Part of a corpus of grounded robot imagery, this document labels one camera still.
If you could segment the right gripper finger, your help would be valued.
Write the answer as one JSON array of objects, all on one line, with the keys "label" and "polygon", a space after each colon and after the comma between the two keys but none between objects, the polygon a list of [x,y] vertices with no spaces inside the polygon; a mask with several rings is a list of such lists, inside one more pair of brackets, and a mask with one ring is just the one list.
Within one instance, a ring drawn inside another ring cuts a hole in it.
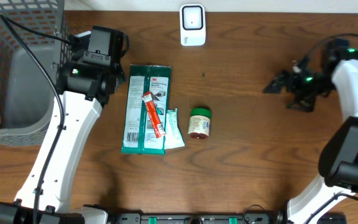
[{"label": "right gripper finger", "polygon": [[288,72],[282,70],[278,72],[272,81],[263,89],[263,93],[280,94],[282,88],[287,85]]},{"label": "right gripper finger", "polygon": [[287,109],[310,113],[314,111],[316,98],[295,98],[291,103],[287,104]]}]

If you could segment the green lid jar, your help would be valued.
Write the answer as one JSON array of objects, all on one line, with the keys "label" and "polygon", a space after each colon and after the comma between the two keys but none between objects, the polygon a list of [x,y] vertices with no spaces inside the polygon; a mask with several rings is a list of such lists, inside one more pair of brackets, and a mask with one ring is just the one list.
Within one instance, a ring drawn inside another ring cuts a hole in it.
[{"label": "green lid jar", "polygon": [[211,125],[211,111],[193,108],[189,119],[188,135],[194,139],[208,139]]}]

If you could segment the light teal wipes packet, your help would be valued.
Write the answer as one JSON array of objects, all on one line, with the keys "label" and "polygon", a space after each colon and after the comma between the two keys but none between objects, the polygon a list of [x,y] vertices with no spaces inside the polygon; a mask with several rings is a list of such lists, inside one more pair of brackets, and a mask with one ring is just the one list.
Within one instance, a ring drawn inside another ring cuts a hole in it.
[{"label": "light teal wipes packet", "polygon": [[180,129],[178,127],[178,109],[167,110],[166,115],[166,125],[165,125],[165,142],[164,148],[175,149],[179,147],[184,147],[185,142],[181,135]]}]

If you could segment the orange red stick sachet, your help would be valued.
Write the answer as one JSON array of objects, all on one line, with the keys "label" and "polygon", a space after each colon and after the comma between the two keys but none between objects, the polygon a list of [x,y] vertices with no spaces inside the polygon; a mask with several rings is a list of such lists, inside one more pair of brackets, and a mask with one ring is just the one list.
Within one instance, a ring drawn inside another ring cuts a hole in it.
[{"label": "orange red stick sachet", "polygon": [[156,138],[163,137],[164,135],[166,135],[166,133],[162,126],[161,120],[158,116],[157,109],[154,105],[154,101],[152,99],[152,93],[150,91],[146,92],[142,96],[142,100],[145,103],[147,114],[150,118],[150,122],[152,123],[152,127]]}]

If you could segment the green white package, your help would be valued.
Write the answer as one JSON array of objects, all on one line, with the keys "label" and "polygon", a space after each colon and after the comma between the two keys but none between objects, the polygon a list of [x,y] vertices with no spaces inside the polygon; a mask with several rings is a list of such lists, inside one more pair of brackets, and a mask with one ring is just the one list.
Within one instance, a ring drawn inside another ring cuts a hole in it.
[{"label": "green white package", "polygon": [[142,96],[148,91],[151,93],[158,117],[165,127],[171,74],[170,66],[131,65],[122,153],[165,154],[165,137],[156,137]]}]

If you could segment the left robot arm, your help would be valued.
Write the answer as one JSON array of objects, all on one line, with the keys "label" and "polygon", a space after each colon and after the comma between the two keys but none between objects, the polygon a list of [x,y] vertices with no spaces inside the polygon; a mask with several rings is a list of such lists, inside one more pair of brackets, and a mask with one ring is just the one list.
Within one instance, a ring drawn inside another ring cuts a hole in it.
[{"label": "left robot arm", "polygon": [[34,166],[13,202],[0,202],[0,223],[111,223],[97,205],[71,210],[73,180],[89,133],[110,95],[126,80],[121,58],[127,34],[94,26],[79,35],[80,56],[61,67],[47,133]]}]

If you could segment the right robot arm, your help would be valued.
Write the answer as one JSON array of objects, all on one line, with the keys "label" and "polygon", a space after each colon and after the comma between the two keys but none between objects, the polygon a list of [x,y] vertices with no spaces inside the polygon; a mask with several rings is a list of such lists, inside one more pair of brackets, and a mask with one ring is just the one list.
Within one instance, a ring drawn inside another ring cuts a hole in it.
[{"label": "right robot arm", "polygon": [[279,94],[286,89],[294,96],[287,108],[304,112],[314,110],[317,96],[337,91],[343,117],[321,151],[318,175],[286,203],[275,223],[345,223],[344,215],[331,215],[330,209],[345,198],[358,201],[358,50],[349,37],[345,33],[320,40],[263,90]]}]

